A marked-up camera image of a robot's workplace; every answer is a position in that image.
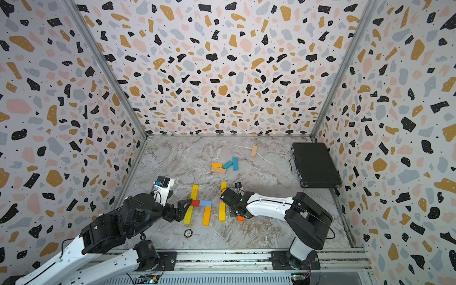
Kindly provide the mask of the lime yellow block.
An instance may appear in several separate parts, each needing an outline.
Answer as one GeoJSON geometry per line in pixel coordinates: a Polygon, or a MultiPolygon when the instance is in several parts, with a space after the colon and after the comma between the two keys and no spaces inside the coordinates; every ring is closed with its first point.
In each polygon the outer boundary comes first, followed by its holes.
{"type": "Polygon", "coordinates": [[[191,224],[193,209],[194,209],[194,207],[191,205],[189,207],[189,209],[187,210],[185,217],[184,217],[184,224],[186,224],[186,225],[191,224]]]}

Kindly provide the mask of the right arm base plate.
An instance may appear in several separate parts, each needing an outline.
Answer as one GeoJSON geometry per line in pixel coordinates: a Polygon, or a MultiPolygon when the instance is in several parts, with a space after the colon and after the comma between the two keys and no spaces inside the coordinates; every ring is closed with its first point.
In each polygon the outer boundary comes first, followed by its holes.
{"type": "Polygon", "coordinates": [[[311,251],[303,260],[291,255],[289,251],[271,251],[273,270],[319,270],[321,268],[317,251],[311,251]]]}

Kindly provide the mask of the tan wooden block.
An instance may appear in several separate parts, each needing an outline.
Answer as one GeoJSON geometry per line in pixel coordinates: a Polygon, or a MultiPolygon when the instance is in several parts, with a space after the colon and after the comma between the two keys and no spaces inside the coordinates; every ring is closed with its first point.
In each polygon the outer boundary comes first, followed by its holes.
{"type": "Polygon", "coordinates": [[[226,169],[223,169],[223,168],[219,168],[219,167],[212,167],[211,168],[211,173],[217,173],[217,174],[223,174],[225,175],[227,172],[226,169]]]}

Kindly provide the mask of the teal block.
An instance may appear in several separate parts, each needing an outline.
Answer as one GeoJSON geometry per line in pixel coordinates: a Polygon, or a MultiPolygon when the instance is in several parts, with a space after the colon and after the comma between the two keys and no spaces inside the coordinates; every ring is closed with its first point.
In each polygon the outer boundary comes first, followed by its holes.
{"type": "Polygon", "coordinates": [[[223,164],[222,168],[223,169],[228,169],[232,165],[233,165],[233,162],[230,160],[230,161],[226,162],[225,164],[223,164]]]}
{"type": "Polygon", "coordinates": [[[239,170],[239,163],[238,163],[238,158],[237,157],[233,157],[232,159],[232,163],[233,163],[233,170],[234,171],[238,171],[239,170]]]}

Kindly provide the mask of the black briefcase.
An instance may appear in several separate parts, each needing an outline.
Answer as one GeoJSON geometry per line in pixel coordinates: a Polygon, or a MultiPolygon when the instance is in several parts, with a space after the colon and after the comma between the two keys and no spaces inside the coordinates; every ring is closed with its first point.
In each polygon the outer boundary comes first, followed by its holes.
{"type": "Polygon", "coordinates": [[[342,180],[324,143],[293,142],[290,171],[301,188],[338,188],[342,180]]]}

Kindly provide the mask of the aluminium front rail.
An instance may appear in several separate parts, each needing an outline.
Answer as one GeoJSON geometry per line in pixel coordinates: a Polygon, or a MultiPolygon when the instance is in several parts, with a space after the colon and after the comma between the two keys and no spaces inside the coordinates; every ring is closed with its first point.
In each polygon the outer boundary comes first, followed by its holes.
{"type": "Polygon", "coordinates": [[[182,249],[165,273],[371,273],[371,262],[360,248],[325,248],[305,261],[300,269],[287,263],[285,249],[182,249]]]}

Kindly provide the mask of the tan block upper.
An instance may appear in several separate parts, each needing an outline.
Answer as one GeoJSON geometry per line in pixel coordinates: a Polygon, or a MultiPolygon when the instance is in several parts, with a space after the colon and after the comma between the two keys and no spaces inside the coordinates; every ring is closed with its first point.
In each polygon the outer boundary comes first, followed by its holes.
{"type": "Polygon", "coordinates": [[[253,146],[251,150],[251,157],[255,157],[257,155],[258,146],[253,146]]]}

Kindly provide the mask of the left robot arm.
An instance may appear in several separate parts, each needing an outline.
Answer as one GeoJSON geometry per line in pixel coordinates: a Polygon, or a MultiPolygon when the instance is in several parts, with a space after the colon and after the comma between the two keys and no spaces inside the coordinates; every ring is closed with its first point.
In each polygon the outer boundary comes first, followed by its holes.
{"type": "Polygon", "coordinates": [[[177,205],[160,204],[147,193],[128,197],[121,207],[97,217],[81,233],[62,247],[48,262],[26,275],[14,275],[6,285],[88,285],[97,283],[122,271],[152,270],[164,267],[153,242],[144,234],[156,221],[180,222],[192,204],[192,199],[180,200],[177,205]],[[140,242],[120,257],[88,269],[80,268],[123,245],[127,239],[140,235],[140,242]]]}

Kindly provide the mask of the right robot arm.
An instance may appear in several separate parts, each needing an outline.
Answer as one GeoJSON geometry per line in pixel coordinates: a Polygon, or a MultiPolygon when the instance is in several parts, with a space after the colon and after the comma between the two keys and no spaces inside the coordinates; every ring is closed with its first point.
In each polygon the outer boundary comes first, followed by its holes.
{"type": "Polygon", "coordinates": [[[245,219],[262,216],[284,221],[295,238],[286,254],[293,268],[311,265],[311,252],[324,248],[333,222],[332,215],[303,192],[294,197],[267,197],[254,192],[226,188],[220,196],[233,214],[245,219]]]}

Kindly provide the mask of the teal block tilted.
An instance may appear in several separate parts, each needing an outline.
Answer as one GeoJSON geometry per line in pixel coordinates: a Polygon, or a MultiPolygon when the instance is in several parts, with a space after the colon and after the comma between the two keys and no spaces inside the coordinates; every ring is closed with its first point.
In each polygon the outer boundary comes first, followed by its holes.
{"type": "Polygon", "coordinates": [[[223,169],[228,169],[232,165],[233,165],[233,162],[230,160],[230,161],[226,162],[225,164],[223,164],[222,168],[223,169]]]}

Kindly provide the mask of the circuit board with leds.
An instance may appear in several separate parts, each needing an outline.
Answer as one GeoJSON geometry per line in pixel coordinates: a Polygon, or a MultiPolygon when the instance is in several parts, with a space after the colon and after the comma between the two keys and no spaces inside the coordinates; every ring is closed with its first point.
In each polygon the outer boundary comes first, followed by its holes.
{"type": "Polygon", "coordinates": [[[159,283],[159,278],[156,275],[140,275],[136,279],[137,285],[156,285],[159,283]]]}

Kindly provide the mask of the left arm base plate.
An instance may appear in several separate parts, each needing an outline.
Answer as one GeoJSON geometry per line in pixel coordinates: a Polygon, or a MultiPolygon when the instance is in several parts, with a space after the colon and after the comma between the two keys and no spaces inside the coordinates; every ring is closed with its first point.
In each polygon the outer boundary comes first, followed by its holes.
{"type": "Polygon", "coordinates": [[[153,272],[173,271],[176,266],[177,255],[178,253],[176,251],[159,251],[157,266],[153,272]]]}

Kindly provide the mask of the light blue block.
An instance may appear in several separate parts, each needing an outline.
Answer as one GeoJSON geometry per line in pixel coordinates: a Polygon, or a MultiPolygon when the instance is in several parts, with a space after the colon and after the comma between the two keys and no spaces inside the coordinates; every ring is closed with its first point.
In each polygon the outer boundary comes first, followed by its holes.
{"type": "Polygon", "coordinates": [[[200,200],[199,201],[199,206],[200,207],[211,207],[212,206],[212,201],[200,200]]]}

